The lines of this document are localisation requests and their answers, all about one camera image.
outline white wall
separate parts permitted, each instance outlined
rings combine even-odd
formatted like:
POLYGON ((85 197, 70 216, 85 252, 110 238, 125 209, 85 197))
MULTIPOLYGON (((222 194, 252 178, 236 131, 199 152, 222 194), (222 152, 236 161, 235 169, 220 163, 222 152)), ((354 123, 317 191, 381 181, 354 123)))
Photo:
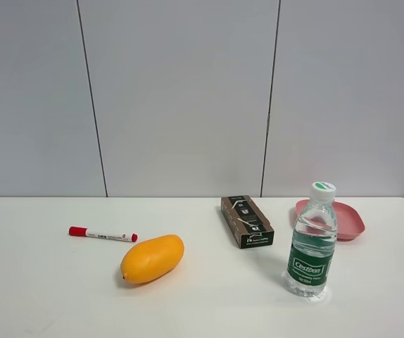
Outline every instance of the white wall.
POLYGON ((0 196, 105 196, 75 1, 0 1, 0 196))
POLYGON ((263 196, 404 196, 404 1, 282 0, 263 196))
POLYGON ((277 2, 80 2, 109 196, 259 196, 277 2))

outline marker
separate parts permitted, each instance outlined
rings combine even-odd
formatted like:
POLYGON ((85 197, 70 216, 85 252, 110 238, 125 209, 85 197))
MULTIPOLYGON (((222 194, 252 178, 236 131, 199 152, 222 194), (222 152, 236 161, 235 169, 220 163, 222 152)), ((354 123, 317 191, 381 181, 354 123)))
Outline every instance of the marker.
POLYGON ((70 227, 69 234, 71 236, 94 237, 122 242, 136 242, 138 240, 137 234, 111 234, 109 232, 90 230, 85 227, 70 227))

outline bottle label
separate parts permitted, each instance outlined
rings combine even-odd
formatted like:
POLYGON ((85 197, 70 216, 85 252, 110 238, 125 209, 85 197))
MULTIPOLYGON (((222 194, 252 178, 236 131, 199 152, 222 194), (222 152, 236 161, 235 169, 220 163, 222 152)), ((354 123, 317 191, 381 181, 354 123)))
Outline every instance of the bottle label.
POLYGON ((327 257, 309 256, 291 245, 288 261, 288 273, 304 285, 317 286, 327 280, 332 255, 327 257))

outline pink plate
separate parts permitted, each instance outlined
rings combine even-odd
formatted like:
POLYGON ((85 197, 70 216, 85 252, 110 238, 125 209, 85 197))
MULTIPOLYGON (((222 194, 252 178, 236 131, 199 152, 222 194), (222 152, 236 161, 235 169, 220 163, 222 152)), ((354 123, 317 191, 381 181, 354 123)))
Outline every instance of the pink plate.
MULTIPOLYGON (((299 216, 309 199, 303 199, 296 203, 296 214, 299 216)), ((365 225, 358 212, 351 206, 340 202, 334 202, 336 220, 338 221, 338 239, 350 241, 365 231, 365 225)))

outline water bottle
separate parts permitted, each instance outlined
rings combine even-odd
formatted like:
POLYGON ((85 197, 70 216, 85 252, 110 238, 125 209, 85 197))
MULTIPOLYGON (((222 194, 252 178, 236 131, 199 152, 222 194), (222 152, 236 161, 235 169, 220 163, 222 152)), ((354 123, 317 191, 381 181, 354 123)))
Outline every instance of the water bottle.
POLYGON ((332 206, 335 193, 330 183, 313 183, 310 201, 296 219, 286 273, 294 294, 317 296, 326 285, 338 232, 332 206))

